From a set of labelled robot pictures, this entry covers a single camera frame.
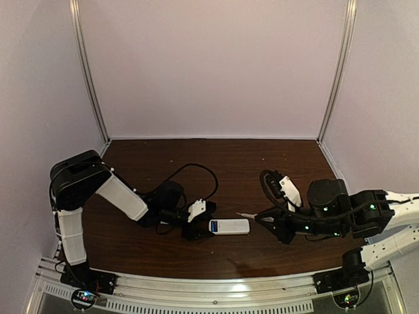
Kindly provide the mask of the aluminium corner post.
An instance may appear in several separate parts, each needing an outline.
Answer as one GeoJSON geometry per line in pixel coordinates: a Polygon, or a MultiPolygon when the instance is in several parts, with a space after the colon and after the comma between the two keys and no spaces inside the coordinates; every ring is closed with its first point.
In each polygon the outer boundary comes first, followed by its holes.
{"type": "Polygon", "coordinates": [[[324,142],[327,129],[329,127],[331,117],[337,102],[338,93],[342,84],[346,62],[350,53],[352,39],[354,34],[354,27],[357,15],[357,0],[347,1],[347,7],[344,17],[344,27],[342,30],[342,38],[338,53],[337,65],[333,77],[331,91],[329,94],[325,114],[321,123],[321,128],[318,133],[317,142],[322,144],[324,142]]]}
{"type": "Polygon", "coordinates": [[[110,142],[110,137],[107,132],[105,125],[105,120],[103,118],[100,104],[98,101],[98,95],[94,86],[94,80],[92,76],[92,71],[90,68],[90,63],[88,60],[88,52],[86,48],[86,43],[84,39],[84,32],[82,28],[82,18],[80,11],[80,1],[78,0],[69,0],[69,9],[71,15],[71,21],[73,24],[73,31],[75,35],[75,41],[77,45],[77,51],[80,59],[81,71],[88,94],[89,102],[92,108],[92,112],[96,121],[96,124],[101,135],[101,139],[105,144],[110,142]]]}

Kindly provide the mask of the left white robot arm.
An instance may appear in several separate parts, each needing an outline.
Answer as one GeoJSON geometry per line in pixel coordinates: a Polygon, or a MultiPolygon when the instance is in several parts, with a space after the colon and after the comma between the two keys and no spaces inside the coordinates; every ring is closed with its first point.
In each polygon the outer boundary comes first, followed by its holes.
{"type": "Polygon", "coordinates": [[[217,206],[211,198],[218,190],[219,181],[210,168],[201,164],[185,164],[155,188],[139,192],[95,150],[87,150],[52,166],[49,179],[50,204],[69,266],[88,263],[82,218],[96,200],[107,203],[143,228],[159,224],[179,227],[182,237],[189,241],[215,235],[210,220],[217,206]],[[208,172],[214,183],[213,190],[196,201],[188,201],[184,187],[174,180],[188,168],[208,172]]]}

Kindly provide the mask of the clear handle screwdriver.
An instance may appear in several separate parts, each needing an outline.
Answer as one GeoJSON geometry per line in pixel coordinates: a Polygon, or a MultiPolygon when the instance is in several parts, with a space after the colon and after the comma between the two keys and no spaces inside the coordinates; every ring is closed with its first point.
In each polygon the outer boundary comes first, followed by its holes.
{"type": "Polygon", "coordinates": [[[257,214],[249,214],[249,213],[236,213],[236,214],[241,217],[252,219],[252,220],[255,220],[255,217],[257,216],[257,214]]]}

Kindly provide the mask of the blue battery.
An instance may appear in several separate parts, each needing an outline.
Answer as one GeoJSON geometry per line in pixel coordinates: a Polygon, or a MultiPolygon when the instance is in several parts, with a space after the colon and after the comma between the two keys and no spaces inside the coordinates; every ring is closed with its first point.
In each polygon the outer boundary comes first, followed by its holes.
{"type": "Polygon", "coordinates": [[[218,232],[218,222],[216,220],[210,222],[210,229],[212,233],[216,234],[218,232]]]}

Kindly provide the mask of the left aluminium corner post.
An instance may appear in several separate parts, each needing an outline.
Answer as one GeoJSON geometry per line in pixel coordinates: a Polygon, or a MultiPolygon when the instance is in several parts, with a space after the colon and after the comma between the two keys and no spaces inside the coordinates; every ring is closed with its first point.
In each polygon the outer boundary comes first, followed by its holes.
{"type": "Polygon", "coordinates": [[[86,43],[84,39],[84,32],[82,28],[82,18],[80,11],[80,1],[78,0],[69,0],[69,9],[71,15],[71,21],[73,24],[73,31],[75,35],[75,41],[77,45],[77,51],[80,59],[81,71],[88,94],[89,102],[92,108],[92,112],[96,121],[96,124],[101,135],[101,139],[105,144],[110,142],[110,137],[107,132],[105,125],[105,120],[103,118],[100,104],[98,101],[98,95],[94,86],[94,80],[92,76],[92,71],[90,68],[90,63],[88,60],[88,52],[86,48],[86,43]]]}

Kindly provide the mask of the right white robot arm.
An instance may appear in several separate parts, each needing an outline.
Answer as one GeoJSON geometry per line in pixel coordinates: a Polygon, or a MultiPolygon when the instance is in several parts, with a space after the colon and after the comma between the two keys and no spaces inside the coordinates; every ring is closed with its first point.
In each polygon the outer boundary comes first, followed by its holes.
{"type": "Polygon", "coordinates": [[[297,234],[358,239],[402,227],[378,243],[344,255],[344,264],[359,262],[369,271],[418,248],[417,194],[364,190],[349,195],[342,179],[322,179],[310,184],[308,207],[304,207],[289,177],[267,171],[260,182],[274,206],[255,215],[255,221],[283,244],[290,244],[297,234]]]}

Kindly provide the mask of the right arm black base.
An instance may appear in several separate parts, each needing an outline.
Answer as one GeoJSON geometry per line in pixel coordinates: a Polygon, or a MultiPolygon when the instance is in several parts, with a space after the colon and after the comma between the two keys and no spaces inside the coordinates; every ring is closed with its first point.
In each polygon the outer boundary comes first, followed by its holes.
{"type": "Polygon", "coordinates": [[[342,255],[342,267],[313,274],[318,294],[354,287],[369,281],[369,271],[362,260],[362,248],[350,250],[342,255]]]}

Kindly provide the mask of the right aluminium corner post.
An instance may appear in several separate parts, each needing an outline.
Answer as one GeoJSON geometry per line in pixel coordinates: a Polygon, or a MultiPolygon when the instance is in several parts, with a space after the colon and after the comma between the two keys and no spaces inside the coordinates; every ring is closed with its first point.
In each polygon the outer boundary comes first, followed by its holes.
{"type": "Polygon", "coordinates": [[[318,133],[317,142],[322,144],[324,142],[327,129],[329,127],[331,117],[337,102],[338,93],[342,84],[346,62],[350,53],[352,39],[354,34],[354,27],[357,15],[357,0],[347,1],[347,7],[344,17],[344,27],[342,30],[342,38],[338,53],[337,65],[333,77],[331,91],[329,94],[325,114],[321,123],[321,128],[318,133]]]}

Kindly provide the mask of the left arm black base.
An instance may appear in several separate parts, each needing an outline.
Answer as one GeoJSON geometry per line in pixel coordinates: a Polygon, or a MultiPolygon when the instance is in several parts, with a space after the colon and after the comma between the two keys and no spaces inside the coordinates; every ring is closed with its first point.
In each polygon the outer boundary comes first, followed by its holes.
{"type": "Polygon", "coordinates": [[[66,266],[60,282],[76,288],[113,295],[117,276],[114,273],[92,270],[87,263],[66,266]]]}

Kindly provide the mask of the front aluminium rail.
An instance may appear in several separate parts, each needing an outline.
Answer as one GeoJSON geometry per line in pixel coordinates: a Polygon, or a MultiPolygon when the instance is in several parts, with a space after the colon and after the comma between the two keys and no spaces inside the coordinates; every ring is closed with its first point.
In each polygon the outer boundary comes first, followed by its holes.
{"type": "Polygon", "coordinates": [[[167,279],[116,273],[113,294],[99,292],[90,309],[71,303],[75,287],[60,282],[64,265],[48,257],[39,262],[23,313],[407,313],[391,266],[364,283],[320,294],[314,272],[248,279],[167,279]],[[338,294],[359,289],[365,303],[342,309],[338,294]]]}

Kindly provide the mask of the white remote control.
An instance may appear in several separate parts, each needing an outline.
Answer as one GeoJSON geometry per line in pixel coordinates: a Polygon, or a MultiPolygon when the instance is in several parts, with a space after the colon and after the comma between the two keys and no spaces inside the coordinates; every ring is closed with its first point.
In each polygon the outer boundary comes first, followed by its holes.
{"type": "Polygon", "coordinates": [[[212,219],[218,222],[218,232],[215,234],[217,236],[230,236],[230,235],[247,235],[250,233],[250,224],[248,219],[212,219]]]}

